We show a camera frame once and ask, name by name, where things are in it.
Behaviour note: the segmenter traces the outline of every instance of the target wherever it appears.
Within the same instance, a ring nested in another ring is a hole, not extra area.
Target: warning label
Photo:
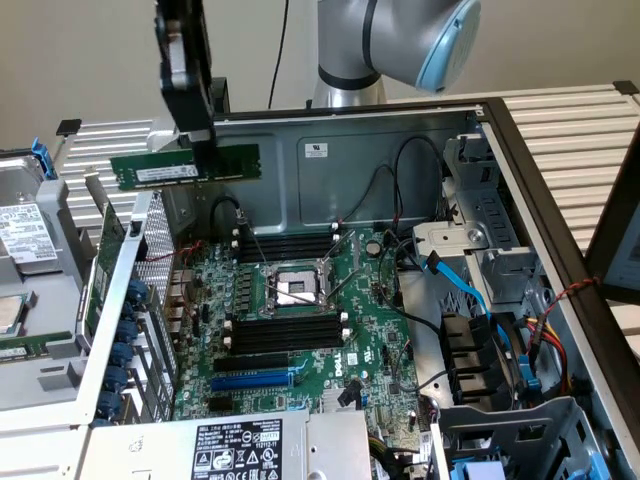
[[[198,427],[192,480],[278,480],[282,420]]]
[[[58,258],[35,203],[0,207],[0,238],[16,264]]]

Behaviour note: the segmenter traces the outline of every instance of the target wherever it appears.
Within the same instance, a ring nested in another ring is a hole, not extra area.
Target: computer component
[[[299,411],[94,429],[80,478],[131,475],[366,480],[367,427],[362,412]]]
[[[640,127],[609,194],[586,258],[603,294],[612,300],[640,304],[640,193],[633,181],[640,174]]]

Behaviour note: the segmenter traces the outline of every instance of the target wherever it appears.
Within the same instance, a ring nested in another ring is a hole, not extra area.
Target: barcode label
[[[24,347],[5,348],[0,350],[0,358],[10,357],[24,357],[27,354],[27,350]]]
[[[0,207],[0,238],[16,264],[58,258],[35,203]]]
[[[157,182],[159,180],[177,180],[198,176],[195,165],[179,165],[177,167],[145,168],[136,172],[141,182]]]

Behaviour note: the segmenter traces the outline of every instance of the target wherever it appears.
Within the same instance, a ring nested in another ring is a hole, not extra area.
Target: cpu socket
[[[325,312],[330,291],[331,262],[296,262],[271,265],[265,269],[265,305],[261,313],[274,315],[279,309],[309,307]]]

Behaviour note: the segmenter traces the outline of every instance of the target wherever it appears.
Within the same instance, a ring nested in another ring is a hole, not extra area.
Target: blue pcie slot
[[[240,390],[243,388],[292,387],[294,373],[287,370],[229,375],[211,380],[211,391]]]

